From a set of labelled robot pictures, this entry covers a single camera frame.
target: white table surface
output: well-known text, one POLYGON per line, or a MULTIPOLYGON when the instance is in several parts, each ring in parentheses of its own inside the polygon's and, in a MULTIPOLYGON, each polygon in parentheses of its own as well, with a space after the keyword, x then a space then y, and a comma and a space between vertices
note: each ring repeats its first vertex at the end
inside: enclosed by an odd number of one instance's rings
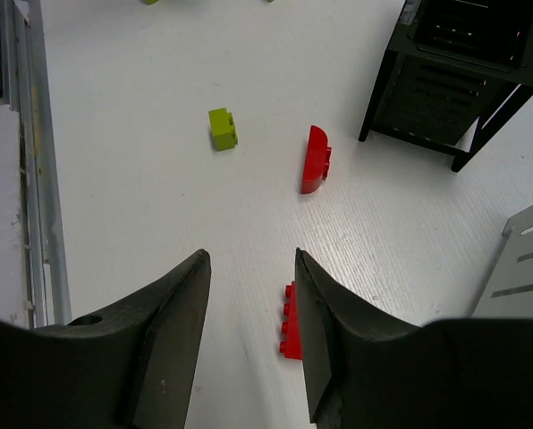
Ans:
POLYGON ((533 204, 533 98, 460 174, 357 141, 402 3, 42 0, 72 315, 211 254, 186 427, 309 427, 301 364, 277 355, 297 246, 424 324, 471 311, 507 218, 533 204), (233 151, 211 148, 219 107, 233 151), (311 124, 333 154, 301 196, 311 124))

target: toy block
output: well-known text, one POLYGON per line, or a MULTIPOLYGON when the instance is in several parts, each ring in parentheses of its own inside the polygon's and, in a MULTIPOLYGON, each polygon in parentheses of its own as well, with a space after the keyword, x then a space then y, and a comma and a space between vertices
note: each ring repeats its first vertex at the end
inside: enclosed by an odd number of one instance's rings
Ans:
POLYGON ((286 316, 286 321, 283 322, 283 327, 281 329, 283 335, 285 335, 285 340, 281 341, 279 350, 287 359, 302 360, 299 315, 296 307, 296 287, 294 286, 294 282, 286 286, 284 295, 288 299, 288 302, 284 304, 283 308, 283 314, 286 316))
POLYGON ((209 120, 215 149, 219 151, 234 149, 239 139, 234 127, 233 114, 227 112, 226 108, 212 110, 209 112, 209 120))
POLYGON ((304 161, 302 187, 300 193, 309 194, 318 189, 328 175, 332 148, 328 146, 328 137, 318 127, 310 127, 309 146, 304 161))

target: red curved lego brick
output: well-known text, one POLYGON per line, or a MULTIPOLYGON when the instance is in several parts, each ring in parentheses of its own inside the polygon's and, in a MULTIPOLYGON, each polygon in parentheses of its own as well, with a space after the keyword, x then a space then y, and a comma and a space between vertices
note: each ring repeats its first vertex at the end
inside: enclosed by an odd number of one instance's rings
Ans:
POLYGON ((302 360, 300 348, 299 316, 296 308, 296 288, 294 282, 286 286, 284 292, 289 302, 284 304, 283 313, 287 320, 283 322, 281 332, 285 335, 285 341, 281 341, 280 352, 285 358, 302 360))
POLYGON ((302 194, 309 194, 318 189, 328 175, 330 168, 330 154, 332 148, 328 147, 328 137, 318 127, 310 127, 309 147, 304 161, 302 174, 302 194))

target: lime green lego brick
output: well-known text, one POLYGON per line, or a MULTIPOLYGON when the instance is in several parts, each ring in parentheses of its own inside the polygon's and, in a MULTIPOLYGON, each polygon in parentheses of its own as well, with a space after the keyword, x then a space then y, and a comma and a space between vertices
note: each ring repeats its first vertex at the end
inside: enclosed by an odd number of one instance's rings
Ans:
POLYGON ((226 108, 216 109, 209 112, 209 120, 211 121, 211 134, 215 142, 215 149, 234 149, 239 139, 234 127, 233 114, 227 112, 226 108))

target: screw hole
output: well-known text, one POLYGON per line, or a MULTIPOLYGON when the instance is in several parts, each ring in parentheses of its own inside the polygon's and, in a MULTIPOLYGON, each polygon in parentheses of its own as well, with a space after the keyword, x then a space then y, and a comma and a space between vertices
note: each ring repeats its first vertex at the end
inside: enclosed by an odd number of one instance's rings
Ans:
POLYGON ((99 315, 83 315, 82 317, 78 317, 76 320, 73 320, 70 323, 70 326, 87 326, 91 324, 99 324, 102 320, 104 320, 99 315))

